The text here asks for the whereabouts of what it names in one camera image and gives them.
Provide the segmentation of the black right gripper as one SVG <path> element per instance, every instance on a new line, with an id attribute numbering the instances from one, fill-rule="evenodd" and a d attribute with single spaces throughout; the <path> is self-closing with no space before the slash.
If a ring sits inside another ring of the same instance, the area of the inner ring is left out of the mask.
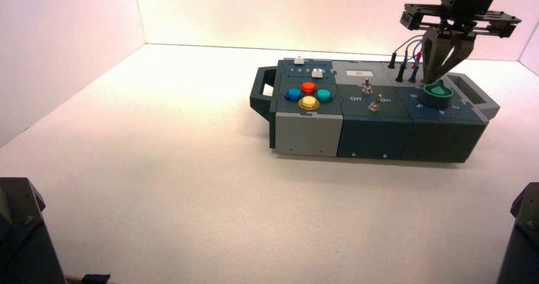
<path id="1" fill-rule="evenodd" d="M 405 4 L 400 18 L 409 30 L 427 30 L 423 36 L 423 77 L 430 84 L 464 61 L 476 36 L 510 37 L 521 19 L 490 9 L 494 0 L 440 0 L 440 4 Z"/>

